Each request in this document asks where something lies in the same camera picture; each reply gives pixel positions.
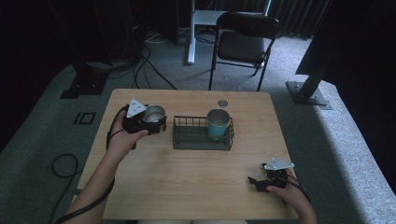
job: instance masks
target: teal cup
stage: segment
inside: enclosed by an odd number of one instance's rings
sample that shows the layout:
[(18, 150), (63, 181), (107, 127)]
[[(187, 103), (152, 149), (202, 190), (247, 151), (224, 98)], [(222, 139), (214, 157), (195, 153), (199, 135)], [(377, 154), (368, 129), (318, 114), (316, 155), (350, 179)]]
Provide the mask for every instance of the teal cup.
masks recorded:
[(230, 115), (223, 109), (212, 109), (207, 113), (206, 118), (209, 137), (213, 140), (220, 140), (230, 123)]

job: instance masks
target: stand base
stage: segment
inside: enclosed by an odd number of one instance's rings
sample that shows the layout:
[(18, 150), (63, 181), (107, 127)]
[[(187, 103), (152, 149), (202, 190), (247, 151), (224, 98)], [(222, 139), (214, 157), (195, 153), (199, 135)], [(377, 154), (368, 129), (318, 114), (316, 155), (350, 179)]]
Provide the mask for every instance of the stand base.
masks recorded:
[(95, 74), (95, 80), (90, 85), (80, 85), (78, 75), (73, 80), (69, 90), (64, 91), (61, 99), (77, 99), (80, 95), (100, 95), (106, 85), (108, 73)]
[(289, 89), (290, 95), (297, 105), (318, 105), (322, 110), (332, 110), (332, 106), (328, 100), (325, 100), (319, 89), (316, 89), (314, 94), (309, 98), (302, 98), (298, 94), (300, 88), (304, 85), (303, 82), (288, 81), (286, 86)]

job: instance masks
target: wire basket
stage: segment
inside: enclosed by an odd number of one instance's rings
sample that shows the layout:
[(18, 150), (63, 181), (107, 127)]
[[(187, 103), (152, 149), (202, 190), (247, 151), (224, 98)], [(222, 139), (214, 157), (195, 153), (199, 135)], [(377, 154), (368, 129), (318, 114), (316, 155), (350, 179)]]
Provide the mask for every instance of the wire basket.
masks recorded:
[(233, 119), (225, 134), (212, 139), (207, 132), (206, 117), (174, 116), (174, 149), (230, 150), (233, 145)]

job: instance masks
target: human hand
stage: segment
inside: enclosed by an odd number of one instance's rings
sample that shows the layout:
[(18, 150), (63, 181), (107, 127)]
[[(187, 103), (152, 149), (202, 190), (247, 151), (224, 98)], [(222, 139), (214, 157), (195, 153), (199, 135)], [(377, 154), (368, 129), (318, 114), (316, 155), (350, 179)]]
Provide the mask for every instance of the human hand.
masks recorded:
[[(288, 174), (288, 180), (291, 183), (298, 185), (298, 182), (293, 177), (291, 170), (286, 169), (286, 172)], [(275, 186), (268, 186), (267, 190), (281, 197), (285, 201), (285, 203), (294, 208), (294, 210), (300, 217), (310, 216), (314, 217), (316, 220), (315, 211), (311, 203), (308, 201), (305, 195), (292, 184), (288, 183), (288, 185), (286, 185), (284, 189)]]
[(122, 128), (122, 118), (126, 112), (121, 111), (117, 117), (117, 121), (111, 130), (106, 155), (114, 162), (120, 163), (123, 158), (131, 151), (132, 146), (141, 138), (146, 136), (149, 131), (143, 130), (138, 133), (127, 133)]

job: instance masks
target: chair leg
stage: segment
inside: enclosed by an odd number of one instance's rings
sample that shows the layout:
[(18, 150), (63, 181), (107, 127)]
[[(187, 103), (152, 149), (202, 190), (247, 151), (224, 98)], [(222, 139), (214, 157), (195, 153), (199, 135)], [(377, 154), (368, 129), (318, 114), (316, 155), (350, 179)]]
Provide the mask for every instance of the chair leg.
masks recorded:
[(264, 74), (265, 74), (265, 69), (267, 68), (268, 61), (264, 62), (264, 66), (262, 67), (262, 76), (260, 77), (259, 81), (259, 87), (257, 88), (257, 91), (260, 91), (260, 88), (262, 87), (262, 80), (264, 79)]
[(209, 79), (209, 91), (211, 91), (212, 90), (212, 78), (213, 78), (213, 66), (212, 66), (212, 68), (210, 69), (210, 79)]
[(256, 76), (257, 72), (259, 71), (259, 69), (260, 69), (260, 64), (254, 64), (254, 66), (257, 67), (257, 68), (256, 68), (256, 70), (254, 71), (254, 73), (253, 73), (253, 75), (252, 75), (253, 77)]
[(216, 54), (217, 48), (215, 47), (213, 53), (213, 58), (212, 58), (212, 66), (210, 67), (210, 78), (209, 78), (209, 91), (212, 90), (212, 79), (213, 79), (213, 72), (216, 70), (216, 62), (217, 62), (217, 57), (218, 55)]

